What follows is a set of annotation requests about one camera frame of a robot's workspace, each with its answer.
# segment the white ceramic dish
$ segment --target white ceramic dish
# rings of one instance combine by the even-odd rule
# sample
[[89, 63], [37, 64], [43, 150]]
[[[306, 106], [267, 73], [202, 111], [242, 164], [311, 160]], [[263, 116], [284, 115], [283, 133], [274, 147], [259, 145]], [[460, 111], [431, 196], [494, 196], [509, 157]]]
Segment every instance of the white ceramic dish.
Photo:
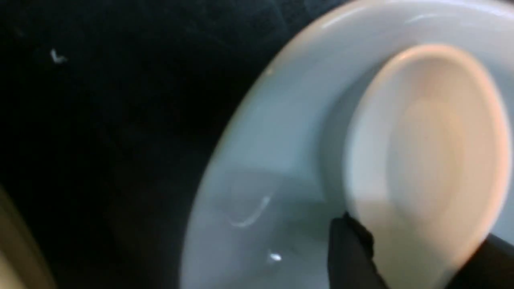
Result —
[[509, 185], [510, 128], [473, 56], [419, 45], [380, 70], [346, 143], [347, 208], [391, 288], [443, 288], [484, 241]]
[[[232, 118], [189, 221], [181, 287], [328, 288], [329, 221], [344, 211], [347, 127], [376, 71], [423, 43], [478, 58], [514, 116], [514, 9], [470, 0], [359, 0], [296, 36]], [[514, 242], [514, 197], [493, 230]]]

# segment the dark background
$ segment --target dark background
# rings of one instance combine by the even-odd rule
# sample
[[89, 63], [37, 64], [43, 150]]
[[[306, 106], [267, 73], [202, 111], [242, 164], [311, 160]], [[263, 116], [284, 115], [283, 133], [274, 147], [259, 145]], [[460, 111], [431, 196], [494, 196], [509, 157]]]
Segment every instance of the dark background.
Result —
[[0, 0], [0, 183], [61, 288], [177, 287], [225, 124], [283, 45], [342, 2]]

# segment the white saucer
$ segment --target white saucer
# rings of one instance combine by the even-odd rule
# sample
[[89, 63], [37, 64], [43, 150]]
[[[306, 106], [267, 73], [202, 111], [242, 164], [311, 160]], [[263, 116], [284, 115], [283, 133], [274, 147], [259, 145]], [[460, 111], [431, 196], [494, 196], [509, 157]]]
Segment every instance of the white saucer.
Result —
[[[328, 288], [346, 130], [377, 69], [417, 44], [454, 45], [489, 69], [512, 117], [512, 35], [509, 4], [470, 0], [360, 0], [307, 27], [248, 92], [212, 156], [189, 221], [181, 287]], [[493, 232], [514, 243], [511, 216], [514, 197]]]

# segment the beige object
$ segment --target beige object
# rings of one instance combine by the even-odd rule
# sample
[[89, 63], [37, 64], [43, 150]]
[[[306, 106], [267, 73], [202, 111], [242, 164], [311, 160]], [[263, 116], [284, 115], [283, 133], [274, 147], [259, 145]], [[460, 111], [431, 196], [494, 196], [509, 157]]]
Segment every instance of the beige object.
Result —
[[0, 289], [57, 288], [27, 226], [0, 187]]

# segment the black object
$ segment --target black object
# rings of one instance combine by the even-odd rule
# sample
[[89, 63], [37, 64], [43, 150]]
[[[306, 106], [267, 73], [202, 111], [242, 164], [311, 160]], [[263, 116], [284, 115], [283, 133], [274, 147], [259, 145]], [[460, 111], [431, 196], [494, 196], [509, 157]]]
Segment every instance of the black object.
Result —
[[373, 263], [373, 236], [345, 213], [330, 224], [328, 278], [331, 289], [388, 288]]

